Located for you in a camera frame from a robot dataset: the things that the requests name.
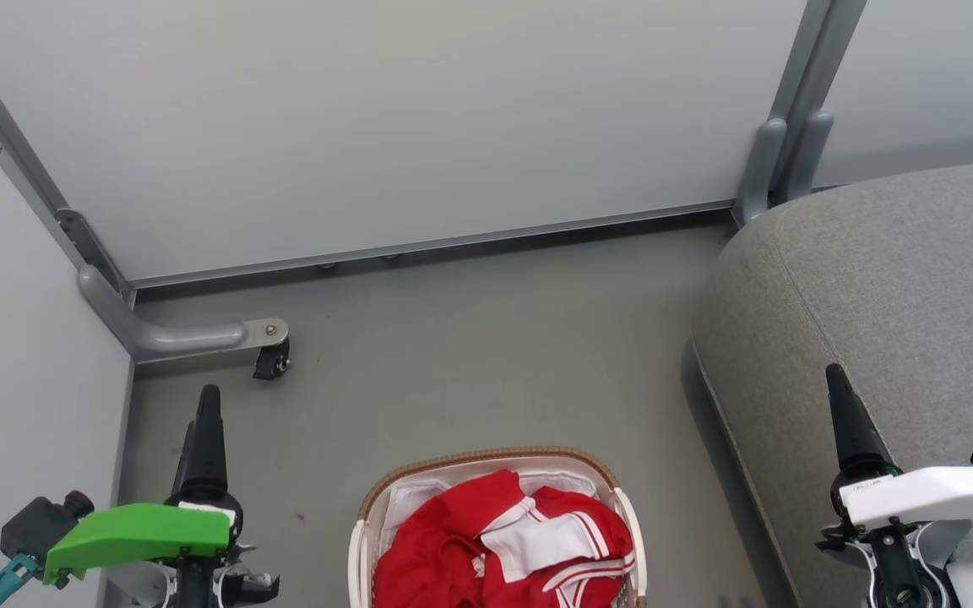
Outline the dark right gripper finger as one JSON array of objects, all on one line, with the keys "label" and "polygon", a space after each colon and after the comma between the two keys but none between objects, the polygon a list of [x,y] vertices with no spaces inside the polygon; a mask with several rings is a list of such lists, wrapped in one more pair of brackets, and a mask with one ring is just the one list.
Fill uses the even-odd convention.
[{"label": "dark right gripper finger", "polygon": [[826,366],[825,377],[833,420],[835,457],[839,465],[834,487],[902,474],[845,369],[838,363],[830,363]]}]

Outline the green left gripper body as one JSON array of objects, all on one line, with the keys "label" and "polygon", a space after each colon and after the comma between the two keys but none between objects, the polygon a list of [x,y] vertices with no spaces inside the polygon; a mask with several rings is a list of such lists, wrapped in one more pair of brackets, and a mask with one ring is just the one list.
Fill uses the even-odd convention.
[{"label": "green left gripper body", "polygon": [[240,502],[216,488],[173,494],[166,503],[131,503],[80,519],[51,547],[43,584],[91,569],[150,563],[166,577],[160,608],[248,608],[275,600],[280,577],[252,573],[242,557]]}]

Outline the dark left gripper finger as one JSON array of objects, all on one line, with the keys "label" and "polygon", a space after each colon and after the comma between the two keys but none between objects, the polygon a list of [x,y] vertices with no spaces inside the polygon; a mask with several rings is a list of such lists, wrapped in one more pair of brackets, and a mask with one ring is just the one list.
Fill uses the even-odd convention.
[{"label": "dark left gripper finger", "polygon": [[182,451],[179,453],[177,469],[175,470],[172,492],[181,492],[185,482],[189,480],[190,473],[192,473],[194,427],[196,427],[196,421],[187,425]]},{"label": "dark left gripper finger", "polygon": [[193,420],[192,473],[174,500],[220,499],[228,492],[228,480],[219,386],[202,388]]}]

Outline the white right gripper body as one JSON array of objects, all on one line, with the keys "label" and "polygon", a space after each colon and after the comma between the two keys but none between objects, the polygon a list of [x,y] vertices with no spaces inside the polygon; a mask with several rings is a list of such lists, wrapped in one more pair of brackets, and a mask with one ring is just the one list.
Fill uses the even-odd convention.
[{"label": "white right gripper body", "polygon": [[957,557],[973,527],[973,466],[834,487],[839,526],[816,546],[866,571],[858,608],[973,608],[973,562]]}]

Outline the red jersey with white collar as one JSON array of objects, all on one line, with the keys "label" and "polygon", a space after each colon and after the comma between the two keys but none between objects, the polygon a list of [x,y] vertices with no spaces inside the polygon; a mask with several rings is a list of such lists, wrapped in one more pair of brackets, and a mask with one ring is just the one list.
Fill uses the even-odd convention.
[{"label": "red jersey with white collar", "polygon": [[519,481],[499,470],[421,505],[376,562],[373,608],[551,608],[533,586],[552,568],[636,554],[609,505]]}]

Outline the red shorts with white stripe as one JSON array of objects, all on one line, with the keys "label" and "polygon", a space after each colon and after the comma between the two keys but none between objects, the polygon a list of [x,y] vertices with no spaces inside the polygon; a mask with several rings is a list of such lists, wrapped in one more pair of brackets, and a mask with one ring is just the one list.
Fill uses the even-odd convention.
[{"label": "red shorts with white stripe", "polygon": [[551,608],[618,608],[634,565],[632,551],[614,559],[564,563],[533,588],[552,601]]}]

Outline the grey fabric sofa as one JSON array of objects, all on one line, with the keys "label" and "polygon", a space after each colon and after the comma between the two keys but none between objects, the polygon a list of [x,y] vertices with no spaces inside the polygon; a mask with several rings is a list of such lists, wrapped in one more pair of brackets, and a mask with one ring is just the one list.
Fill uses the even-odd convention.
[{"label": "grey fabric sofa", "polygon": [[799,608],[860,608],[867,574],[816,549],[837,523],[825,369],[840,363],[892,460],[973,451],[973,165],[779,205],[719,254],[693,349]]}]

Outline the black caster wheel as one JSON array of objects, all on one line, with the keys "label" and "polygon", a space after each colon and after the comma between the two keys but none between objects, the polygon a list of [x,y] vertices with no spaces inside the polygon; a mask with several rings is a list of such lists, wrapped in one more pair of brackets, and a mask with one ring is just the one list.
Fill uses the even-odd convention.
[{"label": "black caster wheel", "polygon": [[290,365],[291,342],[289,339],[278,344],[263,347],[258,352],[253,377],[263,381],[274,381],[286,373]]}]

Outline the grey metal partition foot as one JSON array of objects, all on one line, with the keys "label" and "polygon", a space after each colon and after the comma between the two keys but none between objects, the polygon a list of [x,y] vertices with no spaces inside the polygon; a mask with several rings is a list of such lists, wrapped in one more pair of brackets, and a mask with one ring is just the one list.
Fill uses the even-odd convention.
[{"label": "grey metal partition foot", "polygon": [[78,270],[78,288],[81,296],[137,363],[176,361],[225,351],[267,349],[290,338],[289,324],[279,317],[204,326],[159,326],[146,322],[128,307],[103,274],[88,264]]}]

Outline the white wicker-rimmed laundry basket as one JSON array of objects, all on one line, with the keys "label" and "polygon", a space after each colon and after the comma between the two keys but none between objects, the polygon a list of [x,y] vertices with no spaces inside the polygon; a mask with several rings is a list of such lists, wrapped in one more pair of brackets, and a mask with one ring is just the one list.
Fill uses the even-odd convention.
[{"label": "white wicker-rimmed laundry basket", "polygon": [[399,467],[376,482],[364,497],[351,532],[347,558],[347,581],[351,608],[373,608],[368,585],[378,558],[390,546],[386,534],[398,527],[391,514],[390,497],[406,482],[437,480],[463,482],[494,470],[509,469],[521,474],[567,474],[582,477],[594,485],[592,496],[624,519],[633,536],[634,564],[613,608],[649,608],[646,599],[646,554],[644,535],[636,509],[609,467],[590,453],[560,446],[493,448],[424,459]]}]

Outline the white basket liner cloth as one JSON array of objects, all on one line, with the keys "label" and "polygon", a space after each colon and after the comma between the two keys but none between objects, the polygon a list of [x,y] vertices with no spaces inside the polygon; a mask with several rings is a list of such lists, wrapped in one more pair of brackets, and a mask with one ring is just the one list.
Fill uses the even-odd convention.
[{"label": "white basket liner cloth", "polygon": [[[598,478],[579,472],[568,472],[568,470],[518,470],[513,466],[507,467],[507,470],[513,470],[519,475],[520,487],[526,496],[543,487],[551,487],[598,499],[601,497],[602,490],[607,488],[607,485],[602,484]],[[482,466],[475,464],[472,465],[471,472],[456,469],[432,470],[414,480],[403,478],[394,482],[383,494],[383,499],[378,502],[383,505],[383,515],[374,514],[367,519],[372,529],[378,532],[376,554],[381,556],[390,549],[398,528],[429,499],[439,496],[460,482],[475,480],[491,473],[493,470],[483,469]]]}]

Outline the grey aluminium partition rail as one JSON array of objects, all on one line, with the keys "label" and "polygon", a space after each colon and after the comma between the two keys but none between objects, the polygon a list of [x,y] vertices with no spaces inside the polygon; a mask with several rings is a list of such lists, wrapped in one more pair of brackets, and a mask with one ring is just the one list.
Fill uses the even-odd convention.
[{"label": "grey aluminium partition rail", "polygon": [[613,225],[626,225],[637,222],[648,222],[648,220],[676,218],[676,216],[691,215],[694,213],[730,210],[730,208],[734,207],[734,204],[735,199],[730,198],[710,201],[710,203],[673,205],[673,207],[660,210],[622,213],[605,216],[605,218],[573,220],[573,222],[561,222],[549,225],[518,228],[518,230],[482,232],[482,234],[425,240],[424,242],[412,242],[406,243],[405,245],[367,247],[367,249],[360,249],[351,252],[319,254],[313,255],[312,257],[302,258],[276,259],[275,261],[258,264],[244,264],[232,267],[221,267],[221,269],[202,270],[202,272],[166,274],[166,276],[132,280],[131,284],[135,289],[147,290],[172,287],[173,285],[197,284],[197,282],[205,281],[232,280],[232,278],[253,276],[254,274],[285,272],[286,270],[302,269],[302,267],[314,267],[325,264],[341,264],[344,262],[360,261],[360,259],[381,258],[389,257],[389,255],[426,252],[444,249],[445,247],[482,245],[482,243],[501,242],[502,240],[541,237],[544,235],[556,234],[556,232],[598,230],[598,228]]}]

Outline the grey double partition post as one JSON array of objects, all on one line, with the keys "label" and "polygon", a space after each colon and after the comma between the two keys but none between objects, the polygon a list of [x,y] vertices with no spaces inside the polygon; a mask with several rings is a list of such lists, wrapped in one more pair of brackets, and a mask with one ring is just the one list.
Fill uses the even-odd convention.
[{"label": "grey double partition post", "polygon": [[824,107],[867,0],[807,0],[768,119],[757,128],[732,216],[738,227],[813,192],[834,126]]}]

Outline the grey corner partition post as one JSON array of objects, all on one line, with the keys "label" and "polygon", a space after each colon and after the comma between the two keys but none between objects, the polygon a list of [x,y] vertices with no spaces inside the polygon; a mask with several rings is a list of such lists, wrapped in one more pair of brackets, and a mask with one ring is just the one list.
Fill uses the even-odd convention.
[{"label": "grey corner partition post", "polygon": [[58,223],[59,230],[65,235],[71,247],[80,255],[81,261],[94,266],[111,288],[132,304],[133,287],[125,280],[111,254],[98,238],[92,224],[82,213],[67,203],[61,189],[54,183],[49,171],[39,161],[30,142],[24,137],[10,111],[0,99],[0,157],[8,159],[8,169],[19,173],[22,185],[29,187],[40,204],[51,213]]}]

